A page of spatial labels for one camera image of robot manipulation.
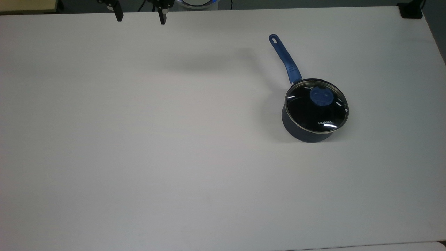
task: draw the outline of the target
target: pot lid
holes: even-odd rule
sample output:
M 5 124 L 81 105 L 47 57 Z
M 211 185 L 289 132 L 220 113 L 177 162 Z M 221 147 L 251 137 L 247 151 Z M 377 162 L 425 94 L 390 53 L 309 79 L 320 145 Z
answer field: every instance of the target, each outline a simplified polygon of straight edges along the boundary
M 342 92 L 321 79 L 295 83 L 285 98 L 290 118 L 301 128 L 314 133 L 330 133 L 348 118 L 348 104 Z

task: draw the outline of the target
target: lid rim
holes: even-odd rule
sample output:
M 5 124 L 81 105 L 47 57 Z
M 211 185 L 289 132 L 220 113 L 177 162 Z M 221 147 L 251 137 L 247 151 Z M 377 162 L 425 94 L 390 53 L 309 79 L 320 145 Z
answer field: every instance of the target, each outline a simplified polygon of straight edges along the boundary
M 290 93 L 291 91 L 293 91 L 294 89 L 298 88 L 299 86 L 302 86 L 302 85 L 304 85 L 304 84 L 307 84 L 308 82 L 311 82 L 311 81 L 313 81 L 313 82 L 314 82 L 314 81 L 316 81 L 316 82 L 321 82 L 322 84 L 326 84 L 326 85 L 332 87 L 332 88 L 334 89 L 334 91 L 336 92 L 336 94 L 337 94 L 338 96 L 340 96 L 341 98 L 343 98 L 343 102 L 344 102 L 344 104 L 347 105 L 347 107 L 348 107 L 348 111 L 346 112 L 346 115 L 345 115 L 344 120 L 342 121 L 342 123 L 341 123 L 338 127 L 336 127 L 336 128 L 333 129 L 333 130 L 330 130 L 330 131 L 327 131 L 327 132 L 320 132 L 320 131 L 313 131 L 313 130 L 306 129 L 306 128 L 304 128 L 303 126 L 301 126 L 300 124 L 298 124 L 298 123 L 293 119 L 293 117 L 291 116 L 291 114 L 289 113 L 289 110 L 288 110 L 288 102 L 287 102 L 287 97 L 289 96 L 289 93 Z M 297 81 L 297 82 L 293 83 L 293 85 L 292 85 L 292 86 L 290 87 L 290 89 L 287 91 L 287 93 L 286 93 L 286 95 L 285 95 L 285 111 L 286 111 L 286 113 L 287 113 L 287 115 L 288 115 L 288 118 L 290 118 L 290 120 L 291 120 L 295 125 L 297 125 L 298 127 L 300 127 L 301 129 L 303 129 L 303 130 L 305 130 L 305 131 L 307 131 L 307 132 L 310 132 L 310 133 L 314 133 L 314 134 L 331 134 L 331 133 L 335 132 L 336 130 L 338 130 L 339 128 L 341 128 L 341 127 L 345 124 L 345 122 L 346 122 L 347 119 L 348 119 L 348 114 L 350 113 L 350 107 L 348 106 L 348 103 L 347 103 L 347 100 L 346 100 L 344 94 L 343 94 L 343 93 L 341 92 L 341 90 L 339 90 L 334 84 L 332 84 L 332 83 L 330 83 L 330 82 L 328 82 L 328 81 L 322 80 L 322 79 L 302 79 L 302 80 L 300 80 L 300 81 Z

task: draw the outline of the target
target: blue handle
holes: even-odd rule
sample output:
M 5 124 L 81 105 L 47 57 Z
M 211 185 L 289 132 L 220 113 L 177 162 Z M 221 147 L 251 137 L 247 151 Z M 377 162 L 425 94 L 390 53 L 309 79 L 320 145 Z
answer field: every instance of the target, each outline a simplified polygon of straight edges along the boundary
M 271 34 L 269 36 L 269 41 L 273 45 L 280 59 L 282 59 L 283 64 L 286 67 L 286 71 L 288 72 L 289 82 L 293 84 L 296 81 L 302 79 L 302 75 L 299 72 L 299 69 L 296 66 L 296 63 L 293 61 L 285 46 L 280 41 L 279 37 L 276 34 Z

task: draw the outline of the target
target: black clamp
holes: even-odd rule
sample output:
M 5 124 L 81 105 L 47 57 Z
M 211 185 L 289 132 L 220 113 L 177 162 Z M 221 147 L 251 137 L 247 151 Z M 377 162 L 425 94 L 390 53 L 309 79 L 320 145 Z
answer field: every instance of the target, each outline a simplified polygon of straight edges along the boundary
M 166 24 L 166 13 L 169 8 L 173 6 L 175 0 L 147 0 L 158 9 L 158 15 L 160 16 L 160 22 L 162 25 Z
M 118 0 L 96 0 L 99 4 L 105 4 L 110 8 L 113 8 L 113 12 L 115 13 L 116 19 L 118 22 L 122 21 L 124 17 L 124 13 L 122 12 L 121 5 Z
M 422 2 L 423 0 L 413 0 L 408 4 L 398 3 L 397 6 L 400 8 L 401 17 L 406 19 L 421 19 L 423 17 L 420 8 Z

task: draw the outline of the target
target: pot body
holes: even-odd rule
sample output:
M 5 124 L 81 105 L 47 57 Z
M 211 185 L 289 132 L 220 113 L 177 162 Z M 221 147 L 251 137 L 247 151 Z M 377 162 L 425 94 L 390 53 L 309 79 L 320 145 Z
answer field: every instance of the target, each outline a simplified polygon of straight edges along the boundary
M 316 143 L 328 138 L 333 133 L 317 134 L 300 128 L 286 112 L 285 105 L 282 109 L 282 122 L 286 130 L 295 138 L 307 143 Z

